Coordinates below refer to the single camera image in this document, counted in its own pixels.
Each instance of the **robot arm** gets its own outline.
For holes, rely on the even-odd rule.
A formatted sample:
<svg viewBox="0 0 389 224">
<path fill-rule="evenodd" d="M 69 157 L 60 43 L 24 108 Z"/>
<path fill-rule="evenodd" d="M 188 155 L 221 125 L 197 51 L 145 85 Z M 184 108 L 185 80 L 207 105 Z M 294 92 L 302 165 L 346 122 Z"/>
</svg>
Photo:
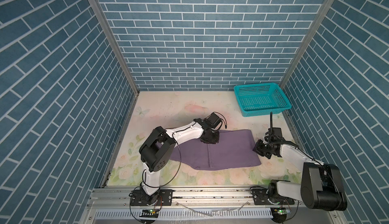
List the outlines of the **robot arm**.
<svg viewBox="0 0 389 224">
<path fill-rule="evenodd" d="M 273 128 L 272 114 L 264 141 L 258 140 L 253 151 L 268 159 L 272 155 L 285 158 L 302 172 L 301 184 L 272 180 L 269 184 L 269 199 L 277 202 L 278 199 L 289 197 L 304 202 L 308 208 L 328 211 L 343 211 L 347 208 L 339 168 L 314 159 L 293 142 L 285 140 L 281 129 Z"/>
<path fill-rule="evenodd" d="M 141 193 L 149 205 L 153 204 L 158 197 L 160 170 L 168 163 L 174 147 L 198 138 L 206 144 L 218 143 L 221 122 L 221 118 L 212 113 L 205 119 L 194 119 L 190 124 L 179 128 L 153 129 L 139 149 L 143 162 L 142 179 L 144 179 Z"/>
</svg>

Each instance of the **purple towel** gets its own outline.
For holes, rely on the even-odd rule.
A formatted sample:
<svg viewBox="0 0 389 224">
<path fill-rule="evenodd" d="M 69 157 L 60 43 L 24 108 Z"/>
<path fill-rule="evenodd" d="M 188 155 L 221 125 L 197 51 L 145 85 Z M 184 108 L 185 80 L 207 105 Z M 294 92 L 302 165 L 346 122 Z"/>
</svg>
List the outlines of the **purple towel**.
<svg viewBox="0 0 389 224">
<path fill-rule="evenodd" d="M 259 166 L 261 161 L 252 150 L 254 146 L 254 138 L 249 129 L 221 130 L 217 144 L 205 144 L 200 139 L 191 139 L 180 144 L 180 150 L 182 163 L 196 170 L 216 171 Z M 170 159 L 180 161 L 177 147 Z"/>
</svg>

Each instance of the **teal plastic basket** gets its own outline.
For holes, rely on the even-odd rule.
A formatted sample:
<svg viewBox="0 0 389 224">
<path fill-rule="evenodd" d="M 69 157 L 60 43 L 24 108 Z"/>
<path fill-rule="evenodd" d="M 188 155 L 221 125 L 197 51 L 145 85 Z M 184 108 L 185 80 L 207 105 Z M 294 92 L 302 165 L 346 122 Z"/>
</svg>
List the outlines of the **teal plastic basket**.
<svg viewBox="0 0 389 224">
<path fill-rule="evenodd" d="M 234 86 L 236 100 L 244 117 L 279 114 L 292 108 L 288 98 L 276 83 Z"/>
</svg>

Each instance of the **brick wallpaper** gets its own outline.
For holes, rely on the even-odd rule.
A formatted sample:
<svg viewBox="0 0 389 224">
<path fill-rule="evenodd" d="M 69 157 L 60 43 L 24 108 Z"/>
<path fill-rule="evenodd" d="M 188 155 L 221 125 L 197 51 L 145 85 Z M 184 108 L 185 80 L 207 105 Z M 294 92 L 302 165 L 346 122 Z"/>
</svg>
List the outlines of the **brick wallpaper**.
<svg viewBox="0 0 389 224">
<path fill-rule="evenodd" d="M 335 0 L 285 87 L 306 149 L 345 179 L 349 223 L 387 224 L 389 0 Z"/>
<path fill-rule="evenodd" d="M 99 0 L 140 90 L 279 82 L 323 0 Z"/>
<path fill-rule="evenodd" d="M 0 0 L 0 223 L 73 223 L 134 97 L 87 0 Z"/>
</svg>

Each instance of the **metal bracket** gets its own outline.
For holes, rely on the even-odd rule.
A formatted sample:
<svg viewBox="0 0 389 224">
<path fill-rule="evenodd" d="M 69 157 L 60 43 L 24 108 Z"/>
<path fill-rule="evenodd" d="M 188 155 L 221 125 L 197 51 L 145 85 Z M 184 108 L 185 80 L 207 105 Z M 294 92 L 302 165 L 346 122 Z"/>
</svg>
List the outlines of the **metal bracket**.
<svg viewBox="0 0 389 224">
<path fill-rule="evenodd" d="M 173 190 L 172 189 L 161 189 L 159 196 L 162 197 L 162 205 L 163 206 L 171 206 L 172 205 L 172 197 Z M 161 199 L 157 198 L 156 205 L 160 205 Z M 131 198 L 131 206 L 147 206 L 147 202 L 145 198 L 140 193 L 140 190 L 134 190 Z"/>
<path fill-rule="evenodd" d="M 253 192 L 254 205 L 274 205 L 267 197 L 266 189 L 251 189 Z M 282 202 L 283 205 L 294 205 L 294 199 L 286 198 Z"/>
</svg>

